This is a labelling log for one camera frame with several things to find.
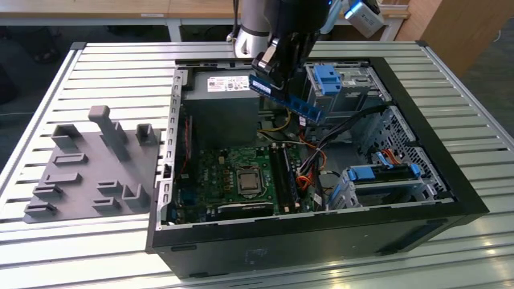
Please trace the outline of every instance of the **wooden table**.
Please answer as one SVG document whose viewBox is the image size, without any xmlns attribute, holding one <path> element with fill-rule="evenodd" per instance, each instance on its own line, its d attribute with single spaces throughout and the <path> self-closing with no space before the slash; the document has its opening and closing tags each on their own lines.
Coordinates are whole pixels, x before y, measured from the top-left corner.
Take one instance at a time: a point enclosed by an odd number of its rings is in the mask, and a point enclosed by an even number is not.
<svg viewBox="0 0 514 289">
<path fill-rule="evenodd" d="M 405 6 L 396 7 L 383 7 L 380 40 L 393 40 L 408 18 Z M 172 42 L 181 42 L 180 25 L 229 25 L 232 17 L 229 0 L 0 0 L 0 25 L 165 25 Z M 336 25 L 349 24 L 338 18 Z"/>
</svg>

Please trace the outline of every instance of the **floor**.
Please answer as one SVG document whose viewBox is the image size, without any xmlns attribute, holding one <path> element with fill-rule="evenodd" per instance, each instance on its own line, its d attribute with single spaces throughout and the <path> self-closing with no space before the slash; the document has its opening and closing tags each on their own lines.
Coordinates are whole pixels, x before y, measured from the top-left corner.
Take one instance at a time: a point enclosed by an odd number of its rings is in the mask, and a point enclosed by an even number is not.
<svg viewBox="0 0 514 289">
<path fill-rule="evenodd" d="M 162 26 L 117 31 L 111 34 L 106 27 L 58 27 L 51 28 L 54 42 L 63 54 L 75 42 L 165 42 L 166 29 Z M 225 26 L 193 26 L 182 30 L 184 40 L 218 41 L 226 35 Z M 17 140 L 30 121 L 49 83 L 59 67 L 59 61 L 51 64 L 35 64 L 19 45 L 0 39 L 0 64 L 18 87 L 19 94 L 14 100 L 0 105 L 0 170 L 2 169 Z M 507 132 L 514 135 L 514 19 L 501 29 L 500 38 L 476 60 L 475 65 L 461 78 L 464 85 L 491 112 Z"/>
</svg>

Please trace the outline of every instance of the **red wire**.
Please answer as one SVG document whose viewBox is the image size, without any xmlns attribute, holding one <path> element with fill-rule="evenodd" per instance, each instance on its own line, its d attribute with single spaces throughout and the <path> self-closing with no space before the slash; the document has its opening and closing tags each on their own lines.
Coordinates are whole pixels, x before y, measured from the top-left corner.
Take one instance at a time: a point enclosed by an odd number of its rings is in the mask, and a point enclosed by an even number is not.
<svg viewBox="0 0 514 289">
<path fill-rule="evenodd" d="M 180 174 L 182 174 L 184 172 L 184 169 L 185 169 L 185 165 L 186 165 L 186 160 L 188 160 L 188 152 L 189 152 L 189 145 L 188 145 L 188 136 L 186 136 L 186 133 L 188 133 L 188 121 L 185 119 L 185 133 L 184 133 L 184 136 L 185 136 L 185 160 L 184 160 L 184 164 L 182 164 L 182 168 L 180 169 Z"/>
</svg>

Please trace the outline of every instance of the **yellow wire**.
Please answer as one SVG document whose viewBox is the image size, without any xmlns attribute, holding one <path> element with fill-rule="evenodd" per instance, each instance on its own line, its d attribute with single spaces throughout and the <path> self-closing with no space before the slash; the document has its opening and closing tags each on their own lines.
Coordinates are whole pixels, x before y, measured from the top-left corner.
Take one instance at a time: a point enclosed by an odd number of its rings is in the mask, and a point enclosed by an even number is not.
<svg viewBox="0 0 514 289">
<path fill-rule="evenodd" d="M 289 122 L 290 122 L 290 111 L 286 110 L 286 120 L 285 120 L 285 123 L 284 123 L 282 126 L 280 126 L 278 128 L 257 129 L 256 131 L 258 131 L 258 132 L 273 132 L 273 131 L 280 131 L 280 130 L 282 130 L 284 128 L 286 128 L 286 126 L 289 125 Z"/>
</svg>

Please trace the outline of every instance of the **power supply label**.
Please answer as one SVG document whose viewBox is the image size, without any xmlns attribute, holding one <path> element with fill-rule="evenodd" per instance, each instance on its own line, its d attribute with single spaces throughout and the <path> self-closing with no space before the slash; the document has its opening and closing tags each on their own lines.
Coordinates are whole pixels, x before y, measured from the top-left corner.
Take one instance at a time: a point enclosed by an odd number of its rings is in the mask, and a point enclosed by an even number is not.
<svg viewBox="0 0 514 289">
<path fill-rule="evenodd" d="M 206 92 L 238 92 L 249 90 L 248 76 L 217 76 L 206 79 Z"/>
</svg>

